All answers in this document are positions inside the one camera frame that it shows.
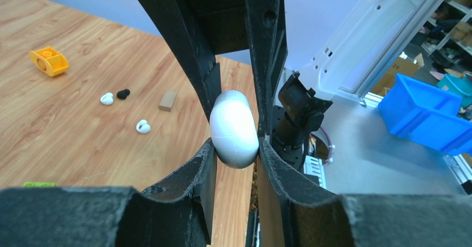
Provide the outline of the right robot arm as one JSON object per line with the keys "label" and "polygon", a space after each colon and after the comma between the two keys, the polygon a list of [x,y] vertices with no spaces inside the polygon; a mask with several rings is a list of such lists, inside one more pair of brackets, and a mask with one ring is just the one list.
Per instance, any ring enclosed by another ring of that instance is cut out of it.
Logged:
{"label": "right robot arm", "polygon": [[[284,159],[320,128],[341,83],[401,19],[427,0],[357,0],[330,39],[282,88],[278,83],[289,48],[286,0],[137,0],[157,27],[199,97],[215,151],[242,169],[270,135]],[[250,53],[259,121],[247,99],[222,91],[215,57]]]}

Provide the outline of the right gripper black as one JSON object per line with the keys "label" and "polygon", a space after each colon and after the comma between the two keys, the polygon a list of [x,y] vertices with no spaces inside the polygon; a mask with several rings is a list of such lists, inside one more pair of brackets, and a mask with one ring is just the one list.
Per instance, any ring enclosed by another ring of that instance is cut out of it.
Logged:
{"label": "right gripper black", "polygon": [[288,54],[284,0],[138,0],[192,84],[206,117],[222,92],[215,54],[250,50],[258,136],[272,130],[272,107]]}

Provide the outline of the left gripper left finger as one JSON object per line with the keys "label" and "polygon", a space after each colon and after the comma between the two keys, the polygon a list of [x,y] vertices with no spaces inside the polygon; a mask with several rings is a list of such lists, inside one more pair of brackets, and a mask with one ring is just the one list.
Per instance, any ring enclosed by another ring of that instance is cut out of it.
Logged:
{"label": "left gripper left finger", "polygon": [[188,162],[133,187],[1,190],[2,246],[206,246],[212,240],[217,158],[206,140]]}

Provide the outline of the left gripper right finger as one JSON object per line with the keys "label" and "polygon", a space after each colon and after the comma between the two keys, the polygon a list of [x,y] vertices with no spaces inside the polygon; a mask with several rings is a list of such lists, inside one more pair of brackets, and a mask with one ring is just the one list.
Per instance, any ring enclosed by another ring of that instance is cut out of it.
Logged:
{"label": "left gripper right finger", "polygon": [[467,195],[337,195],[259,141],[262,246],[470,246]]}

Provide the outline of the white earbud charging case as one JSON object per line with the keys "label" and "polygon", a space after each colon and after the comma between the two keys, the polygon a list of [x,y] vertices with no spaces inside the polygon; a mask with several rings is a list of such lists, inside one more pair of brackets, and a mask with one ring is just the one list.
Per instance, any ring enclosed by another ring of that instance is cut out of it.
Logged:
{"label": "white earbud charging case", "polygon": [[234,169],[251,165],[259,150],[254,117],[246,96],[229,90],[221,93],[209,119],[210,134],[220,161]]}

